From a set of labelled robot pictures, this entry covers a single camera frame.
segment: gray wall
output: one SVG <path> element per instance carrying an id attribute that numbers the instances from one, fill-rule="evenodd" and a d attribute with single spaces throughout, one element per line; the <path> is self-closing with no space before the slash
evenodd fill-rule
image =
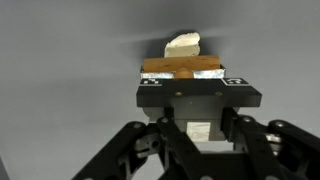
<path id="1" fill-rule="evenodd" d="M 229 77 L 262 92 L 262 123 L 320 136 L 320 1 L 0 0 L 0 155 L 13 180 L 70 179 L 128 121 L 139 66 L 195 29 Z M 230 148 L 224 143 L 206 146 Z M 158 161 L 137 179 L 155 179 Z"/>

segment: bolt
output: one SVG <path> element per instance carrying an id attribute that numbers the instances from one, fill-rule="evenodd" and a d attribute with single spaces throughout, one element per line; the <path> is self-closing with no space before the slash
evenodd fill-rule
<path id="1" fill-rule="evenodd" d="M 176 92 L 176 96 L 182 96 L 182 92 Z"/>
<path id="2" fill-rule="evenodd" d="M 279 178 L 269 175 L 269 176 L 266 176 L 265 180 L 279 180 Z"/>
<path id="3" fill-rule="evenodd" d="M 168 122 L 168 119 L 167 118 L 164 118 L 161 120 L 163 123 L 167 123 Z"/>
<path id="4" fill-rule="evenodd" d="M 245 122 L 250 122 L 251 121 L 251 119 L 249 118 L 249 117 L 243 117 L 242 118 Z"/>
<path id="5" fill-rule="evenodd" d="M 216 95 L 216 96 L 222 96 L 223 93 L 222 93 L 222 92 L 216 92 L 215 95 Z"/>
<path id="6" fill-rule="evenodd" d="M 202 176 L 200 180 L 213 180 L 213 178 L 210 176 Z"/>
<path id="7" fill-rule="evenodd" d="M 136 128 L 136 129 L 138 129 L 138 128 L 140 128 L 140 127 L 141 127 L 141 124 L 139 124 L 139 123 L 135 123 L 135 124 L 133 125 L 133 127 L 134 127 L 134 128 Z"/>
<path id="8" fill-rule="evenodd" d="M 284 124 L 283 124 L 283 122 L 278 121 L 278 122 L 276 122 L 276 126 L 278 126 L 278 127 L 283 127 Z"/>

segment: gray background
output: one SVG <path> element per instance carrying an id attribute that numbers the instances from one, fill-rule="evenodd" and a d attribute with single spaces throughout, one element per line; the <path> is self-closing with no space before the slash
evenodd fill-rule
<path id="1" fill-rule="evenodd" d="M 198 30 L 229 77 L 262 92 L 261 108 L 242 113 L 320 136 L 319 8 L 319 0 L 0 0 L 0 155 L 9 176 L 70 179 L 125 123 L 146 122 L 135 106 L 139 66 L 185 29 Z M 136 179 L 158 177 L 153 162 Z"/>

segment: screw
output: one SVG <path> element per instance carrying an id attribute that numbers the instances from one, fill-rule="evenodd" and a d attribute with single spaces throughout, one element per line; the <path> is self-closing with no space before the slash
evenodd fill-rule
<path id="1" fill-rule="evenodd" d="M 210 176 L 202 176 L 200 180 L 213 180 L 213 178 Z"/>
<path id="2" fill-rule="evenodd" d="M 134 124 L 134 125 L 133 125 L 133 127 L 134 127 L 134 128 L 136 128 L 136 129 L 138 129 L 138 128 L 140 128 L 140 127 L 141 127 L 141 124 L 136 123 L 136 124 Z"/>
<path id="3" fill-rule="evenodd" d="M 182 92 L 176 92 L 176 96 L 182 96 Z"/>
<path id="4" fill-rule="evenodd" d="M 167 123 L 168 122 L 168 119 L 167 118 L 164 118 L 161 120 L 163 123 Z"/>
<path id="5" fill-rule="evenodd" d="M 249 117 L 243 117 L 242 118 L 245 122 L 250 122 L 251 121 L 251 119 L 249 118 Z"/>
<path id="6" fill-rule="evenodd" d="M 279 178 L 269 175 L 269 176 L 266 176 L 265 180 L 279 180 Z"/>
<path id="7" fill-rule="evenodd" d="M 283 124 L 283 122 L 278 121 L 278 122 L 276 122 L 276 126 L 278 126 L 278 127 L 283 127 L 284 124 Z"/>
<path id="8" fill-rule="evenodd" d="M 214 93 L 216 96 L 222 96 L 223 95 L 223 93 L 222 92 L 216 92 L 216 93 Z"/>

